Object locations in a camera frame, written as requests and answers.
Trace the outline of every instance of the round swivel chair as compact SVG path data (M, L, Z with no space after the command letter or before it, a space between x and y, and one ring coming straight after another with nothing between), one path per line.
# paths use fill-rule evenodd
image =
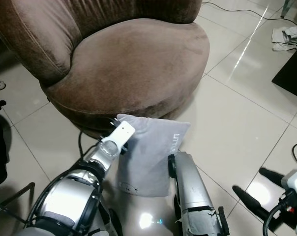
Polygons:
M172 118L205 69L201 0L0 0L0 38L91 135L119 113Z

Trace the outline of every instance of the glossy floor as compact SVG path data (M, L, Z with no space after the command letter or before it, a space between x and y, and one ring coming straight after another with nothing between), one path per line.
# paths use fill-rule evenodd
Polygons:
M273 19L280 16L284 4L284 0L210 2L230 10L253 10ZM297 22L297 1L287 18ZM286 174L297 168L291 156L291 147L297 143L297 97L271 82L294 53L272 51L272 29L293 24L266 21L252 12L225 12L210 4L202 6L195 22L207 32L211 48L201 83L178 117L191 123L181 149L193 155L215 207L224 206L231 235L261 236L262 222L238 201L232 185L246 189L270 210L283 189L268 182L258 169L265 166ZM79 131L48 102L38 81L1 42L0 79L7 84L0 91L0 99L7 101L0 118L10 157L9 176L0 186L0 201L31 181L36 183L36 197L78 158ZM83 137L84 148L93 143ZM173 195L135 197L109 184L105 197L118 212L124 235L178 235ZM25 217L28 196L11 208ZM144 214L150 214L156 223L141 229ZM0 236L9 236L19 227L0 215ZM282 226L269 235L295 233Z

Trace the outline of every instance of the chair backrest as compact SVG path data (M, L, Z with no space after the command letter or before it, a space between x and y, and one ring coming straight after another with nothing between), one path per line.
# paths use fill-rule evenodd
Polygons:
M89 35L135 18L192 23L201 2L0 0L0 38L37 79L50 85L67 75L73 50Z

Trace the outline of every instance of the gray pillow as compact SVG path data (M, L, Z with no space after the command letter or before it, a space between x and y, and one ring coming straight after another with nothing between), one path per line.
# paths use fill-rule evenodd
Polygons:
M167 157L178 151L190 123L125 114L117 118L135 128L128 141L128 152L119 159L119 189L144 197L167 196L170 184Z

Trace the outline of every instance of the brown velvet upholstery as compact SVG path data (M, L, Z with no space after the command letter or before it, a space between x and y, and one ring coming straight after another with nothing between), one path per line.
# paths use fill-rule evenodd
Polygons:
M209 43L201 0L0 0L0 37L77 126L118 113L160 118L183 104Z

